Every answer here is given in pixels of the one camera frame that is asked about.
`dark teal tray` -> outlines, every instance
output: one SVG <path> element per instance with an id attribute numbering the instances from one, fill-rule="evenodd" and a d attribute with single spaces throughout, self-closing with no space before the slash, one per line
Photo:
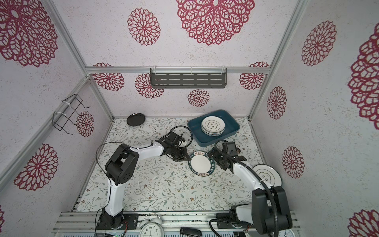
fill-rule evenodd
<path id="1" fill-rule="evenodd" d="M 201 122 L 203 121 L 204 118 L 208 116 L 216 116 L 216 117 L 221 118 L 224 121 L 225 130 L 221 135 L 217 137 L 212 137 L 203 133 L 203 131 L 201 130 Z M 202 115 L 200 117 L 189 120 L 188 127 L 192 131 L 194 139 L 197 141 L 197 143 L 201 147 L 206 147 L 206 146 L 214 144 L 217 140 L 228 138 L 236 134 L 237 131 L 240 129 L 240 125 L 225 110 L 216 110 L 206 115 Z"/>

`leaf pattern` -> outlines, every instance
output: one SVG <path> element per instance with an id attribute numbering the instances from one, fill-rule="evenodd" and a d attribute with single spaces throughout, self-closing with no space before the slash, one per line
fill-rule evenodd
<path id="1" fill-rule="evenodd" d="M 235 118 L 240 130 L 227 138 L 234 141 L 253 164 L 261 164 L 259 155 L 247 118 Z M 131 146 L 149 144 L 165 135 L 175 126 L 187 125 L 189 118 L 147 118 L 143 125 L 130 127 L 126 119 L 116 119 L 109 133 L 107 142 L 122 141 Z M 184 132 L 183 137 L 190 139 L 189 132 L 178 128 L 177 133 Z M 118 144 L 106 144 L 100 154 L 99 164 L 104 167 Z M 213 146 L 200 147 L 195 140 L 188 147 L 188 153 L 202 150 L 209 151 Z M 79 212 L 97 211 L 106 204 L 108 194 L 107 177 L 96 165 L 86 191 L 77 208 Z M 251 201 L 251 193 L 242 181 L 229 170 L 219 166 L 213 174 L 200 177 L 191 172 L 187 162 L 174 162 L 166 155 L 140 160 L 132 178 L 125 188 L 124 210 L 226 210 L 231 205 Z"/>

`red flower pattern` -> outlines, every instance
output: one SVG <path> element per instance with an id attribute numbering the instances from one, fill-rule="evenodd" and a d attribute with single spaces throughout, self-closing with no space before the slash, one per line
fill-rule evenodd
<path id="1" fill-rule="evenodd" d="M 142 45 L 154 44 L 161 34 L 156 17 L 150 11 L 142 8 L 131 12 L 128 29 L 133 39 Z"/>
<path id="2" fill-rule="evenodd" d="M 359 116 L 374 122 L 379 130 L 379 23 L 374 34 L 359 48 L 357 61 L 350 69 L 350 101 L 359 108 Z"/>
<path id="3" fill-rule="evenodd" d="M 304 159 L 300 151 L 293 146 L 287 147 L 283 152 L 282 163 L 285 171 L 292 178 L 300 178 L 304 172 Z"/>
<path id="4" fill-rule="evenodd" d="M 138 93 L 150 99 L 160 97 L 164 92 L 164 89 L 154 89 L 151 87 L 150 73 L 139 75 L 136 78 L 135 86 Z"/>
<path id="5" fill-rule="evenodd" d="M 0 1 L 0 51 L 22 66 L 49 64 L 58 46 L 54 25 L 38 0 Z"/>
<path id="6" fill-rule="evenodd" d="M 349 237 L 379 236 L 379 213 L 376 210 L 354 212 L 349 221 Z"/>
<path id="7" fill-rule="evenodd" d="M 250 64 L 249 67 L 269 67 L 268 63 L 256 62 Z M 263 73 L 243 73 L 240 75 L 240 84 L 243 88 L 254 90 L 259 88 L 266 77 Z"/>
<path id="8" fill-rule="evenodd" d="M 88 137 L 94 131 L 94 127 L 95 122 L 92 115 L 87 111 L 82 111 L 76 120 L 76 128 L 80 135 Z"/>
<path id="9" fill-rule="evenodd" d="M 198 43 L 221 44 L 241 31 L 254 0 L 176 0 L 177 15 L 188 36 Z"/>
<path id="10" fill-rule="evenodd" d="M 3 226 L 5 220 L 4 220 L 4 212 L 1 210 L 0 206 L 0 233 L 1 233 L 1 227 Z"/>
<path id="11" fill-rule="evenodd" d="M 209 101 L 209 94 L 203 89 L 196 89 L 189 93 L 188 102 L 196 107 L 206 105 Z"/>
<path id="12" fill-rule="evenodd" d="M 323 61 L 333 48 L 337 31 L 333 22 L 324 21 L 307 36 L 301 54 L 304 64 L 313 66 Z"/>
<path id="13" fill-rule="evenodd" d="M 58 166 L 56 151 L 49 144 L 42 144 L 24 169 L 17 175 L 13 183 L 19 189 L 36 191 L 54 177 Z"/>
<path id="14" fill-rule="evenodd" d="M 94 67 L 113 67 L 108 63 L 97 63 Z M 124 86 L 124 78 L 121 73 L 93 73 L 95 82 L 109 91 L 118 91 Z"/>
<path id="15" fill-rule="evenodd" d="M 272 119 L 280 118 L 287 106 L 286 93 L 280 86 L 275 87 L 268 96 L 267 111 Z"/>

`stack of white plates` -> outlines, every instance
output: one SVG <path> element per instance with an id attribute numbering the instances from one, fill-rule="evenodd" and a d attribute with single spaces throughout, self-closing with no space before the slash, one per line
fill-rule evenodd
<path id="1" fill-rule="evenodd" d="M 225 130 L 224 121 L 216 116 L 209 116 L 201 122 L 201 130 L 208 136 L 219 136 Z"/>

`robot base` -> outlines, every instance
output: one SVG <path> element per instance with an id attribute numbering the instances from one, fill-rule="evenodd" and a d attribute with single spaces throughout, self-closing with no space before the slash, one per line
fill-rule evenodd
<path id="1" fill-rule="evenodd" d="M 126 221 L 128 223 L 128 229 L 136 229 L 138 222 L 138 214 L 128 213 L 122 214 L 122 211 L 117 215 L 110 216 L 103 208 L 99 220 L 96 225 L 97 230 L 111 230 L 111 229 L 125 229 Z"/>

